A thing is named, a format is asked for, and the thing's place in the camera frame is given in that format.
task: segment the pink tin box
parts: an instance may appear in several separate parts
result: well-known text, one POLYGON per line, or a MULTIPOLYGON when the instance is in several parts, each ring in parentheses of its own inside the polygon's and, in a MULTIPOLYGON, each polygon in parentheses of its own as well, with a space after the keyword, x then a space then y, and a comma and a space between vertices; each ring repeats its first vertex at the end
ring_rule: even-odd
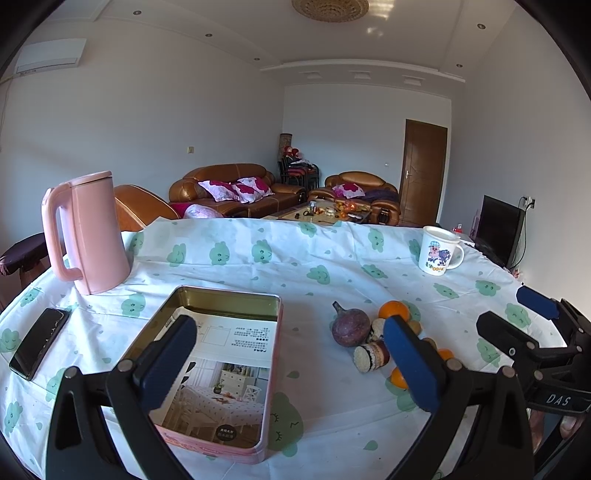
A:
POLYGON ((150 418, 164 440, 240 463, 265 459, 283 307, 275 295, 181 286, 123 358, 135 359, 180 314, 197 343, 150 418))

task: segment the smartphone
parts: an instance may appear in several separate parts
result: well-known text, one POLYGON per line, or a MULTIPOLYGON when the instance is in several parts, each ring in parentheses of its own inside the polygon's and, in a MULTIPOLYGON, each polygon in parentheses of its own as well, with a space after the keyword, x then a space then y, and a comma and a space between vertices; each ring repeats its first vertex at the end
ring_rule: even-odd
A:
POLYGON ((68 310, 45 309, 10 360, 11 370, 30 381, 69 316, 68 310))

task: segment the round woven ceiling lamp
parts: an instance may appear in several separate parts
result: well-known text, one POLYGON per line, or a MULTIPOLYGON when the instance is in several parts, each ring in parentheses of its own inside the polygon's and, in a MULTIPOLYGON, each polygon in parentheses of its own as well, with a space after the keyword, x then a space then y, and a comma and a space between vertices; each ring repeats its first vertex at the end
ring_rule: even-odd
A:
POLYGON ((368 0, 291 0, 295 10, 321 22, 350 22, 369 10, 368 0))

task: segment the blue gripper pad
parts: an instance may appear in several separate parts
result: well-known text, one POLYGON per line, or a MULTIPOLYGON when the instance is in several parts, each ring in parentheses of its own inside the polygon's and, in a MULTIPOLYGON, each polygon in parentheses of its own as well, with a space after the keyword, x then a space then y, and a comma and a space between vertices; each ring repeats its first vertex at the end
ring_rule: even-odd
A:
POLYGON ((413 394, 413 400, 425 411, 435 412, 439 408, 441 383, 436 373, 429 367, 429 359, 423 357, 417 346, 428 347, 435 354, 434 361, 441 362, 437 352, 427 343, 421 345, 417 336, 399 316, 390 317, 384 324, 384 343, 388 352, 413 394))
POLYGON ((517 290, 517 301, 548 320, 558 318, 556 302, 529 287, 517 290))
POLYGON ((139 404, 142 410, 160 408, 197 342, 197 324, 180 315, 164 336, 149 344, 138 358, 139 404))

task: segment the white mug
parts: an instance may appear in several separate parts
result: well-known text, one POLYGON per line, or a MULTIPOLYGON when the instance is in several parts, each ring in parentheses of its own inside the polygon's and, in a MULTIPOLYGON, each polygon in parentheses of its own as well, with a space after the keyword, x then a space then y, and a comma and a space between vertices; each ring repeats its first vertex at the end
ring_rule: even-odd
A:
POLYGON ((464 249, 460 238, 453 232, 436 226, 423 227, 423 244, 418 257, 418 267, 430 275, 441 276, 447 269, 458 267, 464 260, 464 249), (452 257, 455 250, 460 250, 460 257, 452 257))

